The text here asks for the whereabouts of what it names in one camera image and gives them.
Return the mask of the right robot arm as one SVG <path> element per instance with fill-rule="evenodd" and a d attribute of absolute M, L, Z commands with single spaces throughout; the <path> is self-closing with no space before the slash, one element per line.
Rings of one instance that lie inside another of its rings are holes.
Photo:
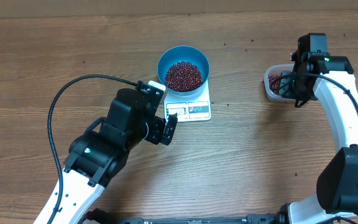
<path fill-rule="evenodd" d="M 345 56 L 328 52 L 326 35 L 298 39 L 293 65 L 270 67 L 264 77 L 267 98 L 294 101 L 300 108 L 319 101 L 328 119 L 336 154 L 319 175 L 316 192 L 283 205 L 272 223 L 350 223 L 358 216 L 358 92 Z"/>

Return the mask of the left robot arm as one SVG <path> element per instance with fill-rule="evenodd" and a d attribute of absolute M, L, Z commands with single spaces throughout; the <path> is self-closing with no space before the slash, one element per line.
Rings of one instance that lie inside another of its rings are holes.
<path fill-rule="evenodd" d="M 126 165 L 131 149 L 143 140 L 169 145 L 177 116 L 155 114 L 165 94 L 165 86 L 155 81 L 120 89 L 108 115 L 91 123 L 71 143 L 62 177 L 35 222 L 78 223 Z"/>

